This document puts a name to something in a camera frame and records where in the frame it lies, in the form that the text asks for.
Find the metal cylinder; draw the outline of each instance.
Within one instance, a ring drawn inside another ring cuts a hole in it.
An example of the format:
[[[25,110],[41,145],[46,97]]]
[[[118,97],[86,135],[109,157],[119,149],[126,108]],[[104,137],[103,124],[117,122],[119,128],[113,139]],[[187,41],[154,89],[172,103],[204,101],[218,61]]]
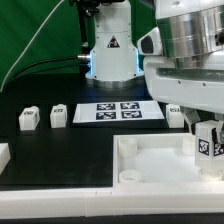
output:
[[[157,20],[163,56],[176,68],[203,67],[202,55],[223,49],[224,6]]]

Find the warning label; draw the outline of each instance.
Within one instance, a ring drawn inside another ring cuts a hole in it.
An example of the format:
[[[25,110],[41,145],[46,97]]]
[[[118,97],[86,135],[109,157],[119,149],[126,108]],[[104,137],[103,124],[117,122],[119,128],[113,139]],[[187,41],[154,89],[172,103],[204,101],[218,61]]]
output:
[[[108,44],[107,47],[108,48],[119,48],[120,47],[120,45],[118,44],[115,36],[112,37],[112,39],[111,39],[111,41],[110,41],[110,43]]]

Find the white card with markers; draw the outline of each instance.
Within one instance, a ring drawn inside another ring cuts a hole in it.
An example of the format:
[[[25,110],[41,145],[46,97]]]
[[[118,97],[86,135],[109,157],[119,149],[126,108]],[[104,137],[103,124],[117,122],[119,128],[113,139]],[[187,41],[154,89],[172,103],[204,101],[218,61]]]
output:
[[[77,104],[73,123],[164,119],[157,101]]]

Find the black cable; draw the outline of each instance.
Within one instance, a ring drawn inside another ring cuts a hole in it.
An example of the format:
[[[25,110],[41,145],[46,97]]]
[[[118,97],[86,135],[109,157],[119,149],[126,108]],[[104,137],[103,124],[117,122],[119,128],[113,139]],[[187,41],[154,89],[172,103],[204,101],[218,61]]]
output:
[[[32,72],[32,73],[27,73],[27,74],[24,74],[24,76],[25,75],[34,75],[34,74],[37,74],[37,73],[40,73],[40,72],[48,72],[48,71],[54,71],[54,70],[58,70],[58,69],[79,67],[79,66],[86,66],[86,65],[67,65],[67,66],[62,66],[62,67],[57,67],[57,68],[49,68],[49,69],[39,70],[39,71]]]
[[[40,73],[40,72],[48,72],[48,71],[54,71],[54,70],[59,70],[59,69],[64,69],[64,68],[71,68],[71,67],[78,67],[78,66],[86,66],[85,64],[76,64],[76,65],[67,65],[67,66],[61,66],[61,67],[57,67],[57,68],[50,68],[50,69],[44,69],[44,70],[39,70],[39,71],[36,71],[36,72],[32,72],[32,73],[27,73],[27,74],[24,74],[23,76],[25,75],[34,75],[34,74],[37,74],[37,73]],[[15,79],[19,78],[20,76],[17,76],[17,77],[13,77],[10,81],[14,81]]]
[[[33,68],[35,66],[38,66],[38,65],[42,65],[42,64],[47,64],[47,63],[53,63],[53,62],[61,62],[61,61],[69,61],[69,60],[75,60],[77,59],[77,57],[66,57],[66,58],[52,58],[52,59],[46,59],[46,60],[42,60],[42,61],[37,61],[37,62],[34,62],[22,69],[20,69],[19,71],[17,71],[14,75],[14,78],[18,77],[21,73],[23,73],[24,71],[30,69],[30,68]]]

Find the black tabletop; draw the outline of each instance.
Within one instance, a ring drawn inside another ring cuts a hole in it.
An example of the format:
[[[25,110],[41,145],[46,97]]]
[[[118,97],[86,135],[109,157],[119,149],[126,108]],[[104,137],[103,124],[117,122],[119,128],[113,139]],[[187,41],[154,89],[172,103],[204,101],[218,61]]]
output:
[[[0,94],[0,143],[9,143],[11,160],[0,176],[0,190],[111,187],[113,136],[187,132],[169,129],[165,119],[73,124],[78,103],[151,100],[144,81],[124,89],[86,85],[79,74],[35,75],[9,83]],[[52,106],[68,108],[66,128],[51,129]],[[21,132],[18,117],[38,106],[35,131]],[[160,104],[162,111],[165,104]],[[222,214],[149,215],[96,218],[4,220],[0,223],[222,223]]]

